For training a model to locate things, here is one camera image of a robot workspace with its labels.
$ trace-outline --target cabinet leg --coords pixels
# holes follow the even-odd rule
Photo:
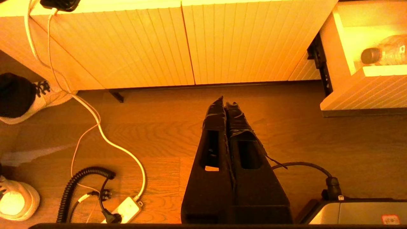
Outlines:
[[[119,92],[117,92],[116,90],[109,90],[109,93],[113,95],[113,97],[117,99],[119,103],[124,103],[125,99]]]

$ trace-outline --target bottle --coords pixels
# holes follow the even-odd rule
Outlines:
[[[385,38],[376,48],[367,48],[362,52],[364,64],[401,65],[407,64],[407,35],[394,35]]]

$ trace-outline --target sneaker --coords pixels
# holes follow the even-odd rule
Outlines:
[[[35,96],[35,100],[29,110],[25,114],[17,118],[1,117],[1,121],[10,125],[18,124],[27,120],[29,117],[33,116],[35,113],[44,108],[65,103],[72,98],[70,94],[66,93],[61,88],[50,86],[48,81],[40,81],[33,84],[36,87],[37,95]]]
[[[23,182],[10,181],[0,176],[0,218],[24,221],[39,206],[39,194]]]

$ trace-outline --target wooden floor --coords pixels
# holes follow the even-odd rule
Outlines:
[[[139,157],[147,171],[145,206],[135,223],[180,223],[180,206],[201,136],[208,106],[219,96],[237,102],[268,154],[280,161],[316,163],[337,176],[345,195],[359,198],[407,198],[407,116],[323,118],[321,83],[173,88],[123,92],[118,103],[106,91],[80,92],[101,112],[106,136]],[[25,222],[0,220],[2,228],[27,228],[54,222],[70,160],[80,135],[94,125],[85,108],[71,100],[47,108],[26,122],[0,124],[0,152],[5,173],[35,187],[41,195],[37,213]],[[141,186],[137,164],[103,141],[95,129],[80,145],[74,171],[99,165],[117,173],[108,182],[113,210]],[[296,215],[319,198],[325,177],[311,168],[276,170]],[[99,187],[97,176],[84,180]],[[78,188],[75,198],[87,192]],[[96,203],[84,201],[73,218],[84,222]],[[99,207],[91,222],[103,219]]]

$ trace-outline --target charging cable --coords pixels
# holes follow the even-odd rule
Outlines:
[[[51,44],[50,44],[50,40],[51,40],[51,37],[50,37],[50,24],[51,24],[52,18],[58,13],[58,10],[57,10],[56,8],[53,8],[53,9],[52,9],[51,14],[50,14],[49,17],[48,17],[48,25],[47,25],[47,34],[48,34],[48,57],[49,57],[49,64],[50,64],[50,65],[48,66],[47,64],[43,63],[43,62],[39,59],[38,54],[37,54],[36,49],[35,49],[35,45],[34,45],[34,43],[33,43],[33,39],[32,39],[32,36],[31,36],[30,25],[29,25],[29,17],[30,17],[30,12],[31,12],[31,9],[32,9],[32,8],[31,8],[31,5],[32,5],[32,0],[29,0],[29,1],[28,1],[27,13],[26,13],[26,15],[24,16],[24,23],[25,23],[25,27],[26,27],[26,33],[27,33],[28,42],[29,42],[29,44],[30,44],[30,48],[31,48],[31,51],[32,51],[34,57],[35,57],[36,60],[38,60],[43,66],[45,66],[45,67],[51,69],[51,71],[52,71],[52,73],[53,73],[53,75],[54,75],[54,78],[55,78],[55,80],[56,80],[58,86],[59,86],[64,92],[70,94],[70,95],[71,95],[75,100],[77,100],[80,104],[82,104],[82,105],[92,114],[92,116],[94,117],[94,119],[95,119],[95,121],[96,121],[96,125],[92,126],[90,129],[88,129],[87,131],[85,131],[85,132],[82,134],[82,136],[79,138],[79,140],[78,140],[78,143],[77,143],[77,146],[76,146],[76,149],[75,149],[75,152],[74,152],[74,156],[73,156],[72,162],[71,162],[71,176],[73,175],[73,174],[72,174],[73,162],[74,162],[74,159],[75,159],[75,156],[76,156],[76,153],[77,153],[77,150],[78,150],[78,146],[79,146],[79,143],[80,143],[82,137],[83,137],[86,133],[88,133],[90,130],[92,130],[93,128],[98,127],[101,136],[103,137],[103,139],[104,139],[109,145],[111,145],[111,146],[113,146],[113,147],[115,147],[115,148],[117,148],[117,149],[119,149],[119,150],[125,152],[125,153],[128,154],[131,158],[133,158],[133,160],[136,161],[136,163],[139,165],[139,167],[140,167],[140,169],[141,169],[141,173],[142,173],[142,180],[143,180],[143,181],[142,181],[142,186],[141,186],[141,189],[140,189],[139,193],[138,193],[134,198],[132,198],[133,201],[135,201],[135,202],[138,201],[138,200],[140,199],[141,195],[143,194],[143,192],[144,192],[144,190],[145,190],[145,186],[146,186],[146,174],[145,174],[145,170],[144,170],[143,165],[142,165],[141,162],[138,160],[138,158],[135,157],[130,151],[128,151],[127,149],[125,149],[125,148],[123,148],[123,147],[121,147],[121,146],[118,146],[117,144],[114,144],[113,142],[111,142],[109,139],[106,138],[105,134],[103,133],[102,127],[101,127],[101,125],[100,125],[100,123],[101,123],[100,114],[99,114],[99,113],[97,112],[97,110],[96,110],[94,107],[92,107],[88,102],[86,102],[86,101],[85,101],[84,99],[82,99],[81,97],[79,97],[79,96],[77,96],[77,95],[75,95],[75,94],[72,93],[72,91],[71,91],[71,89],[70,89],[70,87],[69,87],[69,85],[68,85],[68,83],[67,83],[67,81],[66,81],[66,78],[65,78],[61,73],[60,73],[60,74],[63,76],[63,82],[64,82],[64,86],[65,86],[66,89],[64,89],[64,88],[61,86],[60,82],[58,81],[58,78],[57,78],[57,76],[56,76],[56,74],[55,74],[55,69],[54,69],[53,64],[52,64],[52,58],[51,58]],[[94,189],[94,188],[92,188],[92,187],[88,187],[88,186],[84,186],[84,185],[80,185],[80,186],[86,187],[86,188],[89,188],[89,189],[92,189],[92,190],[94,190],[94,191],[96,191],[96,192],[98,191],[98,190],[96,190],[96,189]]]

